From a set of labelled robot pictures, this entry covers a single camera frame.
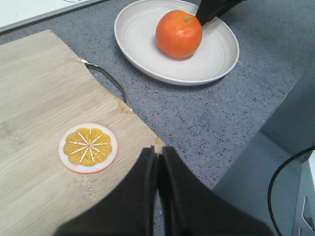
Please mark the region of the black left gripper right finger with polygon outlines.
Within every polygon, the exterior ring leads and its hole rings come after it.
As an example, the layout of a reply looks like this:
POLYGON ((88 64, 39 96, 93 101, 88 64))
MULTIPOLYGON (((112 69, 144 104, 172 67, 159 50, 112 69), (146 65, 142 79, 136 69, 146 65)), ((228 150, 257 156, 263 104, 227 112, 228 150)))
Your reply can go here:
POLYGON ((158 158, 158 191, 167 236, 271 236, 270 228, 206 187, 173 147, 158 158))

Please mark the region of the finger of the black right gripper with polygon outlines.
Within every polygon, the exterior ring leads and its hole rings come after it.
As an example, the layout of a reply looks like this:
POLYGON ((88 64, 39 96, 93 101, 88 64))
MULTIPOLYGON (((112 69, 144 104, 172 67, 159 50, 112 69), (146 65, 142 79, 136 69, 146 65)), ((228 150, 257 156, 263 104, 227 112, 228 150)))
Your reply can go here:
POLYGON ((242 0, 202 0, 196 12, 196 18, 203 26, 215 17, 221 17, 242 0))

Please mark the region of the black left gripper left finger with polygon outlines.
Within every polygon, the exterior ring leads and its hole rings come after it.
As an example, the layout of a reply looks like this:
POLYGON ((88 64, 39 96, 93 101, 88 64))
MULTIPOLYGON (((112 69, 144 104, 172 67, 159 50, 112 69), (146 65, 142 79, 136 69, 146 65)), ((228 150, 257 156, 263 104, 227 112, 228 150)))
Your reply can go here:
POLYGON ((100 202, 60 225, 57 236, 151 236, 157 192, 158 157, 142 149, 124 179, 100 202))

